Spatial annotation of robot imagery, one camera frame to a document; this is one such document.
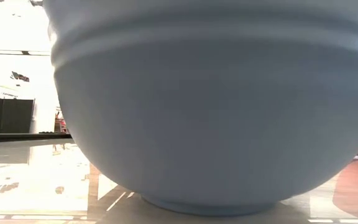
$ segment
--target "table surface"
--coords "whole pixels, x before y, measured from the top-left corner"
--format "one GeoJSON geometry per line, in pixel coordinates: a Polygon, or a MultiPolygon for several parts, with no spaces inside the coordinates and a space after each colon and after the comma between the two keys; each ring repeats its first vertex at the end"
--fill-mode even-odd
{"type": "Polygon", "coordinates": [[[358,157],[266,212],[208,218],[157,208],[102,175],[71,139],[0,142],[0,224],[358,223],[358,157]]]}

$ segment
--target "bowl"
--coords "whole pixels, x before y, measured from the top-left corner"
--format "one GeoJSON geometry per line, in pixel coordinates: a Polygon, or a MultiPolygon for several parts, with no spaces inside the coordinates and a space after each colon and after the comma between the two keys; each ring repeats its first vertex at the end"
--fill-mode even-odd
{"type": "Polygon", "coordinates": [[[45,3],[86,157],[159,207],[245,215],[358,152],[358,3],[45,3]]]}

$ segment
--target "black display stand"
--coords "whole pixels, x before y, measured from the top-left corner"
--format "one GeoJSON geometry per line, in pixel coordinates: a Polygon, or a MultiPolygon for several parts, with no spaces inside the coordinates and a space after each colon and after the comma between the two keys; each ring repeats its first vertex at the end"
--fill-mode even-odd
{"type": "Polygon", "coordinates": [[[70,134],[51,133],[51,134],[0,134],[0,142],[9,141],[31,141],[48,139],[71,139],[70,134]]]}
{"type": "Polygon", "coordinates": [[[30,133],[34,100],[0,99],[0,133],[30,133]]]}

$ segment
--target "blue bowl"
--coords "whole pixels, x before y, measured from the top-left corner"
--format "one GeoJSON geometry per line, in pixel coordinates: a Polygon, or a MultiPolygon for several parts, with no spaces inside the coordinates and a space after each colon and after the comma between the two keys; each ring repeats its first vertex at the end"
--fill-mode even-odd
{"type": "Polygon", "coordinates": [[[358,2],[45,8],[74,140],[157,206],[258,212],[317,187],[358,152],[358,2]]]}

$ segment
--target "bowl foot ring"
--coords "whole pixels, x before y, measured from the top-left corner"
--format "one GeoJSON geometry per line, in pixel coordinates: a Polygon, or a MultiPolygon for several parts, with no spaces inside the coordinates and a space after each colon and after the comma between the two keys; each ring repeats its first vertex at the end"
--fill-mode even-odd
{"type": "Polygon", "coordinates": [[[251,215],[258,212],[263,212],[274,207],[274,203],[262,205],[244,205],[244,206],[203,206],[190,205],[185,203],[166,202],[155,197],[142,195],[142,198],[148,203],[173,212],[185,213],[190,215],[201,215],[210,217],[232,217],[241,215],[251,215]]]}

